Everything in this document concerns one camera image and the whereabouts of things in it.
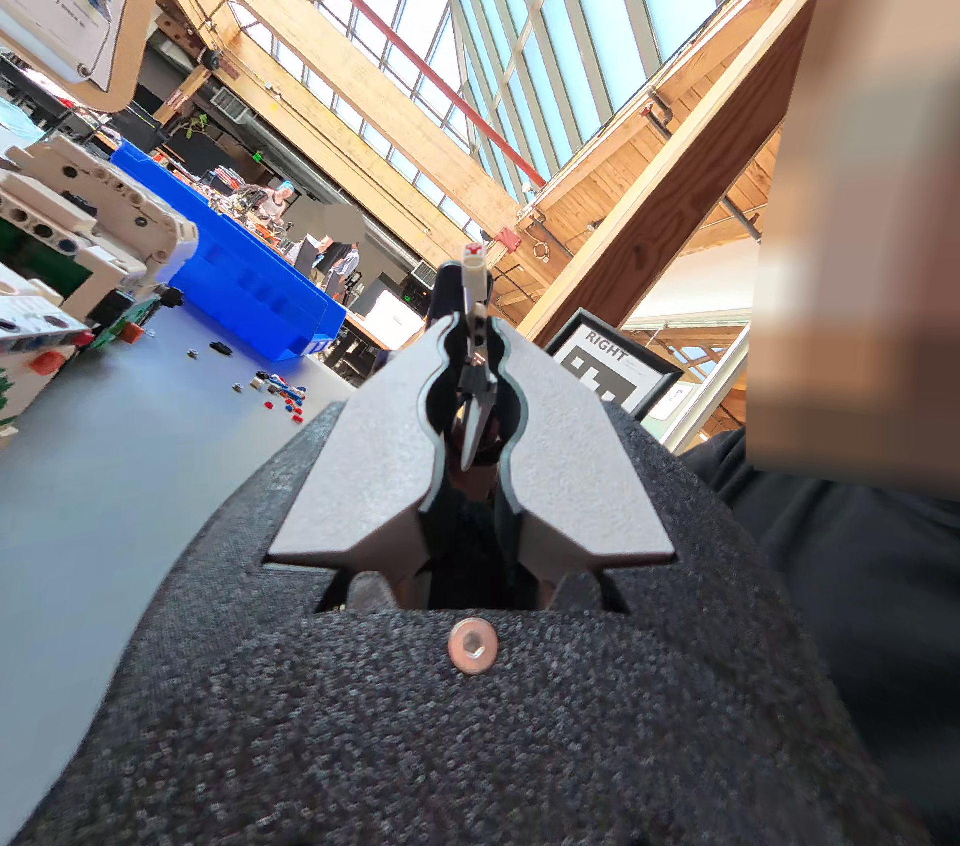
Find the white green lego truck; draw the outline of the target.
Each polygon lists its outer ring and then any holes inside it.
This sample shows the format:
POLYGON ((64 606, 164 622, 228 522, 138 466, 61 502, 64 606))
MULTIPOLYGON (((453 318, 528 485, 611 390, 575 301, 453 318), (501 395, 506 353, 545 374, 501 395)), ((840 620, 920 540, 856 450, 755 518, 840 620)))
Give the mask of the white green lego truck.
POLYGON ((1 172, 1 446, 74 357, 183 304, 171 283, 196 225, 111 162, 56 135, 1 172))

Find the wooden sheet holder board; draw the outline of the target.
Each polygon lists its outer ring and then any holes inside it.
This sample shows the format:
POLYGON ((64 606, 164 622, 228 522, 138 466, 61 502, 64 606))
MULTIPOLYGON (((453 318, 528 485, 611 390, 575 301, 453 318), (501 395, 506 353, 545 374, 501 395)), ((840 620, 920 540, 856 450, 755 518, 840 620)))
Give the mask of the wooden sheet holder board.
POLYGON ((157 0, 126 0, 115 41, 113 67, 108 89, 91 82, 70 83, 26 46, 1 34, 2 47, 10 48, 19 59, 41 71, 58 87, 82 104, 102 112, 125 108, 135 97, 147 39, 152 33, 157 0))

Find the pile of small lego pieces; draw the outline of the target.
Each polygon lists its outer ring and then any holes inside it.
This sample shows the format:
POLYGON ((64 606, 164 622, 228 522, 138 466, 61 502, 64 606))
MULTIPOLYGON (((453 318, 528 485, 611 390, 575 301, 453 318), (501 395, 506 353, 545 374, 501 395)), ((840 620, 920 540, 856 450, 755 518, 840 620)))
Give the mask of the pile of small lego pieces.
POLYGON ((256 372, 250 378, 248 385, 266 396, 267 409, 282 410, 294 424, 305 424, 305 403, 308 395, 306 386, 291 384, 283 376, 266 371, 256 372))

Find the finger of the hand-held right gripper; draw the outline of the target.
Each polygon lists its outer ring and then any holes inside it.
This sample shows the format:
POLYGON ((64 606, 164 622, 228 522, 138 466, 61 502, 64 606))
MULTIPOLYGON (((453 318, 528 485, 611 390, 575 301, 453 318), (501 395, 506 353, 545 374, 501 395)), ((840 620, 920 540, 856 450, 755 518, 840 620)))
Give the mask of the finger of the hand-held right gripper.
POLYGON ((466 338, 466 355, 458 384, 459 411, 455 426, 462 433, 460 469, 467 472, 474 464, 491 413, 498 398, 498 378, 491 369, 487 340, 466 338))

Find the blue plastic bin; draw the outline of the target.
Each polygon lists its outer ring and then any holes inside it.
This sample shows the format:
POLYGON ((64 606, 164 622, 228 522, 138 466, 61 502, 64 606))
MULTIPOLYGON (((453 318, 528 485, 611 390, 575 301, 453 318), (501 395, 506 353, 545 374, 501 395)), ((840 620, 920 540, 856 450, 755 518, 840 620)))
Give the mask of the blue plastic bin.
POLYGON ((328 348, 346 309, 234 218, 124 141, 111 163, 198 228, 198 248, 171 283, 190 303, 273 362, 328 348))

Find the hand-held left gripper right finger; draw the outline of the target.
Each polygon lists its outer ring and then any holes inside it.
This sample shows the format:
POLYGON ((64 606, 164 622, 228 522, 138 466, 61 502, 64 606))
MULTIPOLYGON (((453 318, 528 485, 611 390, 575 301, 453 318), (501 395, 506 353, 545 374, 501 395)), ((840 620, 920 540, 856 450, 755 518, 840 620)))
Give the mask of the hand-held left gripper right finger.
POLYGON ((544 349, 500 320, 495 527, 510 566, 558 585, 569 573, 660 564, 675 547, 613 419, 544 349))

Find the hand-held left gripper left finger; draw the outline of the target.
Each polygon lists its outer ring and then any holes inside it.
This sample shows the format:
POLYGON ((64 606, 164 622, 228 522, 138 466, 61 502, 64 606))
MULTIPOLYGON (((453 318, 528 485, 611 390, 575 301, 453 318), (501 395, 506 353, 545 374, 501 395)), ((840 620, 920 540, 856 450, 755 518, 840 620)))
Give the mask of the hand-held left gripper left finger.
POLYGON ((428 561, 421 506, 442 439, 427 396, 450 367, 458 314, 439 319, 346 402, 268 552, 278 564, 375 571, 390 582, 428 561))

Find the red ceiling pipe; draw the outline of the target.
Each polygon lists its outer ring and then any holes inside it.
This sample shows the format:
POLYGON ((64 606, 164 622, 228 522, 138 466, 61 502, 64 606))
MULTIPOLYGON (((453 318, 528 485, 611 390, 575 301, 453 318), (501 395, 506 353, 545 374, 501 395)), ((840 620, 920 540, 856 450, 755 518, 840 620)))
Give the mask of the red ceiling pipe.
POLYGON ((370 23, 385 36, 388 44, 396 48, 428 81, 433 83, 440 92, 450 100, 450 103, 459 108, 464 117, 474 125, 476 130, 482 133, 488 142, 492 143, 504 156, 506 156, 514 166, 530 181, 533 189, 540 190, 546 185, 546 180, 536 170, 536 168, 525 159, 508 141, 504 138, 479 111, 474 109, 471 104, 452 86, 433 69, 429 63, 424 60, 410 44, 404 40, 399 33, 386 23, 365 0, 348 0, 370 23))

